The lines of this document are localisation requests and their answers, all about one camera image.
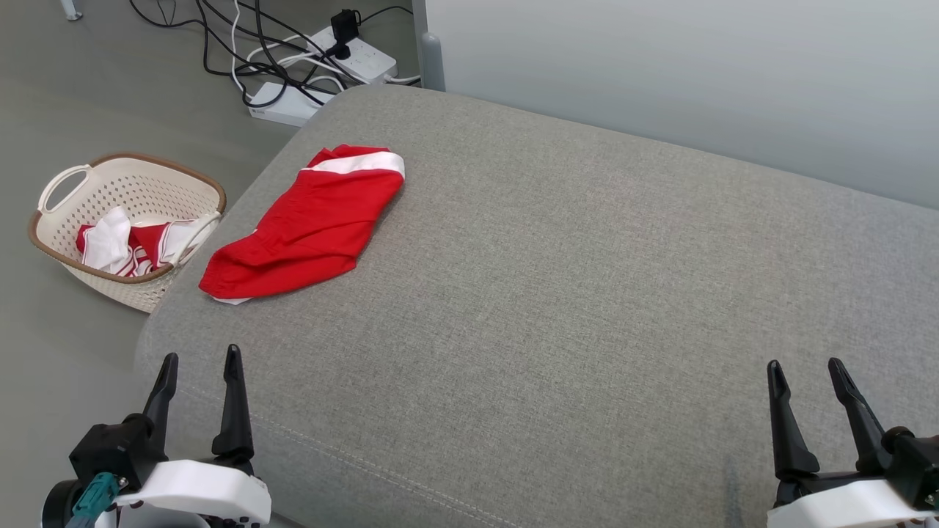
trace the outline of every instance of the white plastic basket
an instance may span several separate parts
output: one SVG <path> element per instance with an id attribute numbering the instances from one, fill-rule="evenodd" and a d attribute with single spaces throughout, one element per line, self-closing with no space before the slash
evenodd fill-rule
<path id="1" fill-rule="evenodd" d="M 59 203 L 49 198 L 64 180 L 85 178 Z M 150 313 L 194 253 L 177 252 L 170 264 L 138 277 L 120 277 L 82 264 L 75 238 L 82 225 L 93 225 L 114 207 L 123 206 L 134 224 L 201 218 L 187 246 L 205 229 L 214 229 L 225 210 L 225 192 L 214 179 L 176 163 L 121 152 L 63 171 L 42 191 L 29 224 L 29 239 L 69 272 L 108 297 Z"/>

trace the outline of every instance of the white cable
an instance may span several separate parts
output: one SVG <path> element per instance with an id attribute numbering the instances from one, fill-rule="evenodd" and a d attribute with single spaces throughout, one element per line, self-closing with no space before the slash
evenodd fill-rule
<path id="1" fill-rule="evenodd" d="M 232 22 L 232 81 L 235 81 L 235 85 L 238 86 L 241 93 L 245 94 L 248 101 L 250 101 L 252 97 L 246 93 L 244 85 L 238 80 L 238 76 L 235 74 L 235 55 L 238 54 L 238 47 L 235 43 L 235 29 L 238 27 L 238 19 L 240 17 L 241 7 L 238 5 L 238 0 L 235 0 L 235 21 Z"/>
<path id="2" fill-rule="evenodd" d="M 286 39 L 284 39 L 284 42 L 289 42 L 290 40 L 296 40 L 296 39 L 302 39 L 302 36 L 301 36 L 301 35 L 294 35 L 293 37 L 287 37 Z M 272 50 L 272 49 L 274 49 L 274 48 L 276 48 L 276 47 L 278 47 L 278 46 L 280 46 L 279 43 L 268 44 L 268 49 L 269 49 L 269 50 Z M 255 55 L 257 55 L 257 54 L 259 54 L 259 53 L 261 53 L 261 52 L 263 52 L 263 51 L 264 51 L 264 48 L 258 48 L 258 49 L 256 49 L 256 50 L 254 50 L 253 52 L 250 52 L 250 53 L 248 54 L 248 56 L 245 57 L 245 59 L 247 59 L 248 62 L 253 62 L 253 61 L 251 60 L 252 57 L 254 57 Z M 249 69 L 250 69 L 251 71 L 257 71 L 257 70 L 256 70 L 255 68 L 253 68 L 253 67 L 249 67 Z"/>
<path id="3" fill-rule="evenodd" d="M 291 62 L 290 64 L 294 64 L 294 63 L 300 62 L 300 61 L 303 61 L 303 62 L 312 62 L 313 64 L 316 64 L 316 65 L 319 66 L 320 68 L 325 68 L 326 70 L 333 71 L 333 72 L 335 72 L 335 73 L 339 73 L 340 75 L 345 75 L 346 77 L 351 77 L 351 78 L 355 79 L 356 81 L 359 81 L 360 83 L 365 83 L 365 84 L 367 84 L 367 85 L 370 84 L 368 81 L 362 79 L 362 77 L 359 77 L 358 75 L 353 75 L 353 74 L 351 74 L 351 73 L 346 73 L 346 72 L 344 72 L 344 71 L 342 71 L 342 70 L 338 70 L 337 68 L 333 68 L 332 66 L 329 66 L 329 65 L 327 65 L 327 64 L 323 64 L 323 63 L 319 62 L 318 60 L 313 60 L 313 59 L 310 58 L 309 56 L 306 56 L 306 54 L 293 55 L 293 56 L 289 56 L 289 57 L 287 57 L 287 58 L 283 58 L 283 59 L 277 61 L 277 64 L 283 64 L 284 62 L 286 62 L 286 61 L 288 61 L 288 60 L 293 60 L 293 61 L 294 61 L 294 62 Z"/>
<path id="4" fill-rule="evenodd" d="M 346 89 L 343 88 L 342 84 L 339 83 L 339 80 L 338 80 L 338 79 L 336 79 L 335 77 L 330 77 L 329 75 L 320 75 L 320 76 L 318 76 L 318 77 L 314 77 L 313 79 L 310 79 L 310 80 L 307 81 L 306 83 L 307 83 L 308 85 L 311 85 L 311 84 L 315 83 L 316 81 L 330 81 L 330 82 L 332 82 L 333 84 L 336 85 L 336 88 L 338 88 L 340 92 L 346 91 Z"/>
<path id="5" fill-rule="evenodd" d="M 420 75 L 415 75 L 413 77 L 405 77 L 404 79 L 395 79 L 391 75 L 385 75 L 386 83 L 411 83 L 421 79 Z"/>

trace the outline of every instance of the gray sofa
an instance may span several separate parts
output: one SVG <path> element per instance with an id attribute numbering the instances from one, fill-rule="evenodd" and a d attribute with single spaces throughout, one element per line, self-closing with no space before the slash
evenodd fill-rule
<path id="1" fill-rule="evenodd" d="M 240 306 L 197 287 L 321 148 L 401 154 L 358 269 Z M 824 470 L 851 470 L 825 362 L 885 427 L 939 432 L 939 212 L 415 88 L 307 124 L 148 320 L 180 355 L 170 449 L 217 432 L 244 353 L 255 467 L 309 527 L 761 526 L 779 359 Z"/>

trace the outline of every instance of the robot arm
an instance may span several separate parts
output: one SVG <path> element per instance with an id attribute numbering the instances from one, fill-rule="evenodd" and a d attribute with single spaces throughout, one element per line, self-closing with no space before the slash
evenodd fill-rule
<path id="1" fill-rule="evenodd" d="M 110 506 L 103 513 L 84 520 L 87 526 L 259 528 L 270 522 L 268 487 L 251 465 L 254 443 L 239 348 L 231 345 L 225 356 L 222 430 L 212 441 L 214 458 L 170 461 L 163 452 L 177 369 L 177 356 L 168 354 L 142 413 L 85 434 L 69 455 L 78 478 L 50 491 L 41 528 L 80 524 L 73 513 L 80 512 L 80 497 L 100 474 L 116 481 L 117 492 L 107 497 L 104 504 Z"/>
<path id="2" fill-rule="evenodd" d="M 779 479 L 768 528 L 939 528 L 939 437 L 916 438 L 906 427 L 884 433 L 841 360 L 828 372 L 848 413 L 857 448 L 855 472 L 820 474 L 789 406 L 782 366 L 772 361 L 769 378 L 773 458 Z"/>

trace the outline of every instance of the plug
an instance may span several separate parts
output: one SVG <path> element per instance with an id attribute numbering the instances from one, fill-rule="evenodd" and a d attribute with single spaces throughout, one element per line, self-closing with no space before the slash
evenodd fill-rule
<path id="1" fill-rule="evenodd" d="M 336 45 L 327 50 L 326 55 L 333 55 L 339 60 L 346 60 L 352 55 L 346 44 L 359 36 L 359 23 L 356 22 L 355 11 L 343 9 L 338 15 L 330 19 L 330 24 L 332 25 L 332 36 L 336 39 Z"/>

